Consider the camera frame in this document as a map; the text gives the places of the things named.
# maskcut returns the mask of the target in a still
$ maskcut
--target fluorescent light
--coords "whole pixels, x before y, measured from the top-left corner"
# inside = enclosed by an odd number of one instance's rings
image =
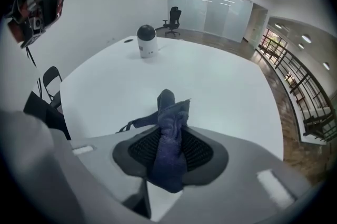
[[[323,66],[325,67],[325,69],[330,70],[329,63],[325,62],[325,63],[323,63]]]
[[[223,1],[230,2],[230,3],[235,3],[235,2],[231,2],[231,1],[229,1],[229,0],[223,0]]]
[[[311,43],[311,40],[310,40],[310,37],[309,37],[308,34],[302,35],[302,38],[303,38],[306,42],[308,42],[309,44]]]

